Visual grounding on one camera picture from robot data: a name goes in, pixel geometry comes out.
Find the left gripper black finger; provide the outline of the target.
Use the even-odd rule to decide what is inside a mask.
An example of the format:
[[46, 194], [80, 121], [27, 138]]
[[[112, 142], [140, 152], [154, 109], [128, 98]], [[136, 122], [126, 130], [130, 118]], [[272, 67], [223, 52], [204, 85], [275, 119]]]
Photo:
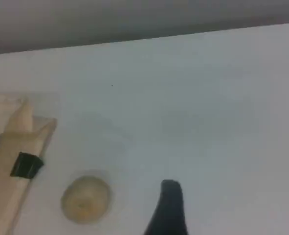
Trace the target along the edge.
[[20, 152], [12, 167], [10, 176], [33, 179], [43, 166], [44, 162], [38, 156]]

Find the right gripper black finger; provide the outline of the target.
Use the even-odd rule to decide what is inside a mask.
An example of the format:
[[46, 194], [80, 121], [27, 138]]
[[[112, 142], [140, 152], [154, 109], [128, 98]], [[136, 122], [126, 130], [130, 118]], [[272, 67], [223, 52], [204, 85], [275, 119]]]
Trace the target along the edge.
[[144, 235], [188, 235], [183, 193], [178, 181], [161, 182], [159, 200]]

